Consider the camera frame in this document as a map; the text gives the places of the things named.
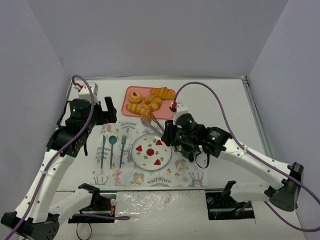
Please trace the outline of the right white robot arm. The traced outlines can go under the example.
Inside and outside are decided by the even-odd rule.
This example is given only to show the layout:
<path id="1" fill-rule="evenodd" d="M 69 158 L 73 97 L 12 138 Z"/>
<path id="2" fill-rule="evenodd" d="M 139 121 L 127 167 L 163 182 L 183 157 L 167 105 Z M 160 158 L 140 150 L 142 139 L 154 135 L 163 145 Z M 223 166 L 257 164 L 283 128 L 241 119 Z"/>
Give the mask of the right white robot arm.
<path id="1" fill-rule="evenodd" d="M 191 114 L 185 113 L 177 120 L 166 120 L 161 140 L 177 148 L 190 162 L 196 162 L 200 154 L 229 161 L 259 177 L 259 183 L 240 183 L 230 180 L 224 193 L 236 202 L 267 201 L 275 207 L 292 212 L 297 208 L 304 167 L 295 162 L 291 165 L 265 156 L 236 141 L 229 132 L 219 127 L 198 124 Z"/>

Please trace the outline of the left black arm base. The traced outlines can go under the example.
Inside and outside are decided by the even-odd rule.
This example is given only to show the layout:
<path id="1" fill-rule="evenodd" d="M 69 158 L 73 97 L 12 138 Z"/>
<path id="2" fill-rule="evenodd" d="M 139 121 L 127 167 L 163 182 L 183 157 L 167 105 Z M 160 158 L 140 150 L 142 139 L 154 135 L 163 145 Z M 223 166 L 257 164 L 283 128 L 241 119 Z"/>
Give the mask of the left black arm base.
<path id="1" fill-rule="evenodd" d="M 116 207 L 112 204 L 116 204 L 117 195 L 116 194 L 102 194 L 94 205 L 82 208 L 78 214 L 91 214 L 100 215 L 105 217 L 115 217 Z M 96 218 L 92 216 L 76 216 L 70 218 L 68 224 L 108 224 L 114 223 L 114 219 L 103 219 Z"/>

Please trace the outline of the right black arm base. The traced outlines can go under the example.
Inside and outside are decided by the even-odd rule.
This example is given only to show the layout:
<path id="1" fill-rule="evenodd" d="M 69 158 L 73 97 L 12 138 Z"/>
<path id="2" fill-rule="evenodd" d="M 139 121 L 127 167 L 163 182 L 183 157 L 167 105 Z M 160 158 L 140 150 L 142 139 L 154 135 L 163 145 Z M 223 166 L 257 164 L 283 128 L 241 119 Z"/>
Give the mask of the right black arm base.
<path id="1" fill-rule="evenodd" d="M 210 221 L 254 219 L 255 214 L 249 202 L 237 202 L 219 191 L 206 191 L 207 215 Z"/>

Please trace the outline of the small glazed oval bun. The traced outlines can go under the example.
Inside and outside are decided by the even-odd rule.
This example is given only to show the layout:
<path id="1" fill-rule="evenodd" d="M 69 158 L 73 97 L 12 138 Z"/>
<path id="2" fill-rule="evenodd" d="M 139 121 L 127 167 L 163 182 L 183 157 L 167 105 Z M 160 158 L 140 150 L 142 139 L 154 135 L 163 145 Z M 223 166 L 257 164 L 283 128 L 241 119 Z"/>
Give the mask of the small glazed oval bun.
<path id="1" fill-rule="evenodd" d="M 141 117 L 145 117 L 149 123 L 152 122 L 152 112 L 149 110 L 144 110 L 143 113 L 141 114 Z"/>

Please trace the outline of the translucent brown tongs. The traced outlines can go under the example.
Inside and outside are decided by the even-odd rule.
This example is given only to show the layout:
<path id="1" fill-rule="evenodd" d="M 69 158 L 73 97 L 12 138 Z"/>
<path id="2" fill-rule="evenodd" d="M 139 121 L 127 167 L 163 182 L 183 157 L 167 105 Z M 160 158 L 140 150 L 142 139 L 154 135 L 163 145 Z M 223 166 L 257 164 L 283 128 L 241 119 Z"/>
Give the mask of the translucent brown tongs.
<path id="1" fill-rule="evenodd" d="M 162 137 L 164 132 L 165 132 L 165 128 L 162 126 L 162 124 L 157 120 L 157 118 L 154 116 L 154 114 L 152 113 L 152 122 L 149 123 L 147 121 L 147 119 L 144 116 L 140 115 L 140 121 L 142 123 L 142 125 L 144 127 L 147 127 L 149 129 L 151 129 L 154 133 L 156 133 L 159 137 Z"/>

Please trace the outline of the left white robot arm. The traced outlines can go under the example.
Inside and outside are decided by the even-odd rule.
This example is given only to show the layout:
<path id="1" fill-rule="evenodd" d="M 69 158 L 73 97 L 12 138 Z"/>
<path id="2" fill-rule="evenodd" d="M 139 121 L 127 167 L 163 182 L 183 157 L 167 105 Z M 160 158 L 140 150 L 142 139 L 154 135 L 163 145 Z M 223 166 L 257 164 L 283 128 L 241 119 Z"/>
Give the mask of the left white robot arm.
<path id="1" fill-rule="evenodd" d="M 60 225 L 79 210 L 94 207 L 100 189 L 83 183 L 71 196 L 56 205 L 52 201 L 67 169 L 79 151 L 87 148 L 87 140 L 95 126 L 117 121 L 112 98 L 104 98 L 107 111 L 100 101 L 75 98 L 69 102 L 70 117 L 50 137 L 41 167 L 22 202 L 13 212 L 4 213 L 1 224 L 11 229 L 9 239 L 17 234 L 29 240 L 52 240 Z"/>

